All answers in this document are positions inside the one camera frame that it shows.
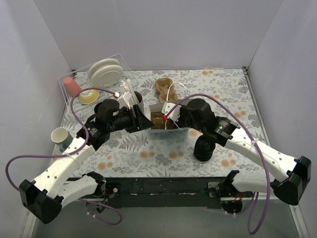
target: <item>floral tablecloth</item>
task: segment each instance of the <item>floral tablecloth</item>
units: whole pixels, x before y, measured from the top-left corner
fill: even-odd
[[[255,138],[265,142],[264,133],[241,69],[201,69],[201,70],[138,70],[133,71],[138,80],[136,91],[143,95],[144,107],[159,102],[155,90],[155,80],[169,77],[186,86],[187,95],[205,93],[213,96],[228,107],[250,130]],[[175,85],[179,98],[185,90]],[[214,102],[206,99],[216,115],[228,114]],[[78,114],[87,119],[93,107]],[[66,111],[62,121],[72,135],[80,129],[71,112]],[[200,132],[186,131],[150,134],[149,130],[128,134],[118,131],[110,135],[94,155],[89,157],[73,173],[73,177],[96,171],[104,177],[198,177],[226,176],[231,170],[259,173],[262,168],[244,156],[217,145],[213,157],[200,162],[193,155],[194,145]]]

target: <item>cable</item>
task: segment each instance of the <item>cable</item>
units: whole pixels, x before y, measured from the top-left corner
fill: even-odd
[[[234,202],[235,200],[237,200],[237,198],[238,198],[238,194],[237,194],[237,196],[235,197],[235,199],[233,199],[231,202]]]
[[[75,114],[74,108],[73,108],[73,103],[74,103],[74,99],[77,98],[79,96],[80,93],[85,92],[87,90],[91,90],[91,89],[96,89],[96,90],[100,90],[103,92],[107,92],[107,93],[111,93],[112,95],[115,95],[115,92],[111,92],[109,90],[103,89],[103,88],[95,88],[95,87],[91,87],[91,88],[85,88],[83,90],[81,90],[80,92],[78,92],[70,101],[70,110],[73,113],[75,119],[79,122],[79,124],[83,127],[84,131],[85,131],[85,142],[82,144],[82,146],[80,146],[78,149],[74,150],[73,152],[70,152],[69,155],[73,155],[76,154],[77,152],[79,152],[80,150],[82,150],[85,145],[88,142],[88,137],[89,137],[89,133],[87,128],[85,127],[85,125],[81,122],[81,120],[78,118],[78,116]],[[16,190],[19,190],[19,188],[14,184],[14,182],[12,181],[10,174],[9,174],[9,166],[10,164],[17,160],[17,159],[21,159],[21,158],[46,158],[46,159],[51,159],[51,158],[63,158],[63,157],[67,157],[67,155],[19,155],[19,156],[15,156],[12,159],[10,159],[8,161],[8,163],[5,166],[5,175],[6,178],[8,179],[9,183],[12,185],[12,187],[14,187]]]
[[[179,101],[178,103],[176,103],[176,105],[174,107],[172,107],[172,109],[165,115],[166,117],[169,116],[169,114],[178,106],[180,105],[183,101],[185,101],[186,99],[189,99],[189,98],[192,98],[192,97],[196,97],[196,96],[203,96],[203,97],[207,97],[211,100],[213,100],[215,103],[217,103],[219,106],[221,106],[229,115],[231,115],[237,122],[238,124],[244,129],[244,131],[246,132],[246,134],[248,135],[248,137],[251,139],[252,143],[254,142],[254,147],[255,149],[257,150],[257,152],[259,153],[259,156],[261,158],[261,161],[262,161],[262,164],[263,164],[263,168],[264,168],[264,171],[265,171],[265,176],[266,176],[266,200],[265,200],[265,205],[264,205],[264,209],[263,209],[263,213],[261,215],[261,218],[260,218],[260,221],[257,225],[257,227],[251,231],[250,230],[250,227],[251,227],[251,218],[253,216],[253,212],[254,212],[254,209],[255,209],[255,205],[257,203],[257,200],[258,200],[258,196],[256,196],[255,198],[255,202],[254,202],[254,205],[252,207],[252,210],[250,212],[250,215],[249,215],[249,220],[248,220],[248,232],[249,234],[253,235],[255,234],[256,232],[258,232],[258,230],[260,229],[263,221],[264,221],[264,218],[266,216],[266,213],[267,213],[267,210],[268,210],[268,205],[269,205],[269,196],[270,196],[270,180],[269,180],[269,172],[268,172],[268,168],[267,168],[267,165],[266,165],[266,162],[264,160],[264,156],[262,154],[262,151],[261,149],[259,148],[257,142],[254,140],[253,136],[251,135],[251,133],[249,132],[249,130],[243,125],[243,123],[228,109],[226,108],[222,103],[220,103],[219,101],[217,101],[215,98],[212,98],[211,96],[209,95],[206,95],[206,94],[203,94],[203,93],[197,93],[197,94],[193,94],[193,95],[190,95],[190,96],[187,96],[185,97],[184,99],[182,99],[181,101]]]
[[[111,93],[112,95],[116,95],[115,92],[111,92],[109,90],[106,90],[106,89],[103,89],[103,88],[96,88],[96,87],[91,87],[91,88],[85,88],[83,90],[81,90],[80,92],[78,92],[70,101],[70,110],[71,112],[73,113],[75,119],[79,122],[79,124],[83,127],[84,131],[85,131],[85,142],[83,143],[82,146],[80,146],[78,149],[74,150],[73,152],[70,152],[68,153],[69,155],[73,155],[75,153],[77,153],[78,151],[82,150],[85,145],[87,144],[88,142],[88,138],[89,138],[89,133],[88,133],[88,130],[87,128],[85,127],[85,125],[81,122],[81,120],[79,119],[79,117],[75,114],[75,111],[74,111],[74,108],[73,108],[73,103],[74,103],[74,100],[75,98],[77,98],[79,96],[80,93],[84,92],[84,91],[87,91],[87,90],[91,90],[91,89],[96,89],[96,90],[100,90],[100,91],[103,91],[103,92],[107,92],[107,93]],[[14,182],[12,181],[11,177],[10,177],[10,174],[9,174],[9,166],[10,164],[17,160],[17,159],[20,159],[20,158],[47,158],[47,159],[50,159],[50,158],[63,158],[63,157],[67,157],[68,155],[19,155],[19,156],[15,156],[13,157],[12,159],[10,159],[8,161],[8,163],[6,164],[5,166],[5,175],[9,181],[9,183],[16,189],[16,190],[19,190],[19,188],[14,184]],[[83,201],[83,202],[88,202],[88,203],[92,203],[92,204],[98,204],[98,205],[101,205],[103,207],[106,207],[110,210],[113,210],[115,211],[119,216],[120,216],[120,220],[118,222],[110,222],[108,221],[107,219],[103,218],[103,217],[100,217],[96,214],[94,214],[95,217],[97,217],[98,219],[108,223],[109,225],[118,225],[121,221],[122,221],[122,214],[120,211],[116,210],[115,208],[113,207],[110,207],[108,205],[105,205],[105,204],[100,204],[100,203],[96,203],[96,202],[93,202],[93,201],[88,201],[88,200],[85,200],[85,199],[79,199],[80,201]]]
[[[250,207],[251,207],[251,205],[252,205],[252,203],[253,203],[253,200],[254,200],[254,198],[255,198],[255,192],[253,193],[253,196],[252,196],[252,198],[251,198],[251,201],[250,201],[250,203],[248,204],[248,206],[245,208],[245,209],[243,209],[241,212],[239,212],[239,213],[236,213],[236,215],[242,215],[243,213],[245,213]],[[207,208],[204,208],[203,210],[205,210],[205,211],[207,211],[207,212],[215,212],[215,213],[219,213],[219,214],[223,214],[223,212],[220,212],[220,211],[217,211],[217,210],[214,210],[214,209],[207,209]]]
[[[250,201],[250,203],[248,204],[248,206],[247,206],[245,209],[243,209],[241,212],[237,213],[236,215],[242,215],[243,213],[245,213],[245,212],[251,207],[251,205],[252,205],[252,203],[253,203],[253,200],[254,200],[254,198],[255,198],[255,195],[256,195],[256,193],[254,192],[254,193],[253,193],[253,196],[252,196],[252,198],[251,198],[251,201]]]
[[[168,90],[167,90],[167,96],[166,96],[166,101],[167,101],[167,102],[168,102],[168,94],[169,94],[169,90],[171,89],[171,87],[172,87],[172,85],[173,85],[174,83],[179,83],[180,85],[182,85],[182,86],[184,87],[184,89],[185,89],[185,97],[187,97],[187,93],[186,93],[186,87],[185,87],[185,85],[184,85],[184,84],[182,84],[182,83],[180,83],[180,82],[173,82],[173,83],[169,86],[169,88],[168,88]]]
[[[243,193],[241,193],[241,197],[240,197],[240,199],[238,200],[238,202],[240,202],[240,201],[242,200],[242,198],[243,198]]]
[[[169,86],[169,88],[168,88],[168,90],[167,90],[167,96],[166,96],[166,101],[167,101],[167,102],[168,102],[169,90],[171,89],[171,87],[172,87],[172,85],[173,85],[174,83],[179,83],[180,85],[182,85],[182,86],[184,87],[184,89],[185,89],[185,97],[187,97],[187,92],[186,92],[186,87],[185,87],[185,85],[182,84],[182,83],[180,83],[180,82],[173,82],[173,83]],[[173,121],[173,123],[174,123],[174,125],[177,126],[177,128],[178,128],[179,130],[183,130],[183,129],[179,128],[179,126],[176,124],[175,121]]]
[[[122,213],[121,213],[119,210],[117,210],[117,209],[115,209],[115,208],[113,208],[113,207],[110,207],[110,206],[105,205],[105,204],[103,204],[103,203],[93,202],[93,201],[89,201],[89,200],[82,199],[82,198],[79,198],[78,200],[79,200],[79,201],[82,201],[82,202],[87,202],[87,203],[95,204],[95,205],[100,205],[100,206],[106,207],[106,208],[108,208],[108,209],[110,209],[110,210],[112,210],[112,211],[115,211],[115,212],[119,215],[119,217],[120,217],[119,221],[117,221],[117,222],[108,221],[106,218],[103,218],[102,216],[99,216],[99,215],[97,215],[97,214],[88,212],[89,214],[92,214],[93,217],[97,217],[98,219],[100,219],[100,220],[106,222],[106,223],[109,224],[109,225],[113,225],[113,226],[118,225],[119,223],[121,223],[121,221],[122,221],[122,219],[123,219]]]

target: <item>brown toy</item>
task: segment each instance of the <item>brown toy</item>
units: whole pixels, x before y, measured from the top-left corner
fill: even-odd
[[[172,83],[173,83],[173,80],[171,80],[170,78],[159,78],[158,80],[155,81],[155,88],[157,90],[157,93],[159,93],[158,99],[160,102],[166,102],[167,91]],[[174,89],[174,85],[172,85],[171,89],[169,90],[168,100],[169,101],[178,100],[178,96]]]
[[[162,112],[151,113],[151,121],[154,123],[154,126],[151,129],[165,129],[165,120],[163,119]],[[172,123],[171,120],[167,120],[166,122],[166,129],[173,130],[177,129],[177,127]]]

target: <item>black camera lens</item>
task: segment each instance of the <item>black camera lens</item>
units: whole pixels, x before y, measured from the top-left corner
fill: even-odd
[[[215,148],[215,143],[209,141],[204,135],[201,135],[196,141],[194,156],[200,161],[208,161],[212,157]]]

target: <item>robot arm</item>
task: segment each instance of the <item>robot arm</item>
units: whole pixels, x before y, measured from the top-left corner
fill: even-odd
[[[165,103],[162,113],[168,113],[174,106],[174,104]],[[202,140],[209,145],[211,150],[217,143],[263,166],[246,132],[239,128],[236,122],[228,118],[216,117],[210,105],[203,99],[193,99],[186,106],[178,106],[169,118],[174,120],[179,127],[190,127],[202,132]],[[257,144],[263,153],[269,173],[275,178],[270,184],[274,194],[285,203],[297,205],[311,178],[311,161],[304,156],[296,159],[282,154],[262,142]],[[201,155],[204,148],[196,147],[194,151],[196,158],[205,159],[204,155]],[[234,196],[244,191],[266,192],[266,186],[263,175],[244,175],[239,171],[232,171],[226,181],[218,184],[213,192],[221,196]]]
[[[105,193],[103,176],[90,172],[81,179],[64,185],[71,174],[100,146],[109,140],[111,132],[125,129],[132,133],[145,130],[154,124],[133,105],[131,109],[119,108],[116,100],[104,100],[95,107],[95,115],[85,123],[88,129],[88,143],[78,153],[70,152],[82,146],[86,135],[82,128],[63,154],[51,166],[31,182],[24,180],[20,186],[22,204],[44,224],[51,222],[62,207],[88,194],[100,197]]]

